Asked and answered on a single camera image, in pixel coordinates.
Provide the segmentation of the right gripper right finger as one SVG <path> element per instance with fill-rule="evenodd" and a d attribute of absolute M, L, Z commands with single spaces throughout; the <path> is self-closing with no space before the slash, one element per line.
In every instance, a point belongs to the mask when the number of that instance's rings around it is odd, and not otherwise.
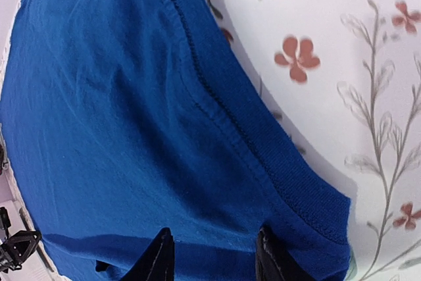
<path fill-rule="evenodd" d="M 262 226 L 257 236 L 255 268 L 256 280 L 305 279 L 305 272 L 267 226 Z"/>

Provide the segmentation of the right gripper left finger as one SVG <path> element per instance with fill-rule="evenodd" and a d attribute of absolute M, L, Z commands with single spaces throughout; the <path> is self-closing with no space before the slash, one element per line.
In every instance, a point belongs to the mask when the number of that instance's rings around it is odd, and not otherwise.
<path fill-rule="evenodd" d="M 175 243 L 169 228 L 162 228 L 121 281 L 174 281 Z"/>

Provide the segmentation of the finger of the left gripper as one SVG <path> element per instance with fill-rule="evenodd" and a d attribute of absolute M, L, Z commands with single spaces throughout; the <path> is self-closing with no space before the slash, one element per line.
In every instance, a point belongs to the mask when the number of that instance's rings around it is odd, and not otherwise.
<path fill-rule="evenodd" d="M 1 244 L 1 266 L 21 267 L 41 241 L 39 231 L 19 231 Z"/>

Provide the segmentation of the blue t-shirt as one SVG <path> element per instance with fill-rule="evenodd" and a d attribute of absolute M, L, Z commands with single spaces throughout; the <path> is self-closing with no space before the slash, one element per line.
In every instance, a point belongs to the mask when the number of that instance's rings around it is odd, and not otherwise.
<path fill-rule="evenodd" d="M 118 280 L 164 227 L 177 280 L 254 280 L 257 234 L 343 280 L 349 198 L 266 108 L 204 0 L 21 0 L 7 152 L 50 258 Z"/>

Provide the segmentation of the floral table cloth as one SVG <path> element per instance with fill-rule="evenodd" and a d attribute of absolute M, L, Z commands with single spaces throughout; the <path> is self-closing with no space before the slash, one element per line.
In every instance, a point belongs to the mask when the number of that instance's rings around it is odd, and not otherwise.
<path fill-rule="evenodd" d="M 420 0 L 206 0 L 298 151 L 352 200 L 348 280 L 420 279 Z"/>

